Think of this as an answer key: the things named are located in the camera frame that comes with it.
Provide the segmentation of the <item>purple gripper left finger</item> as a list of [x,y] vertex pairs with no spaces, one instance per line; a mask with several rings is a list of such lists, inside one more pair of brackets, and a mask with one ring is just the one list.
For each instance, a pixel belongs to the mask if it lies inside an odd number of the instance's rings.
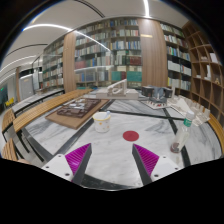
[[57,154],[42,169],[80,185],[91,154],[91,144],[88,143],[66,155]]

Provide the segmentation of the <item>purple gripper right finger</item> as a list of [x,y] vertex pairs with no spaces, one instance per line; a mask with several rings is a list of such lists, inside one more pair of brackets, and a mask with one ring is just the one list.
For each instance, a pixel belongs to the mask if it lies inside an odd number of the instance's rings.
[[132,155],[143,185],[150,184],[180,170],[180,167],[167,156],[158,156],[137,144],[132,146]]

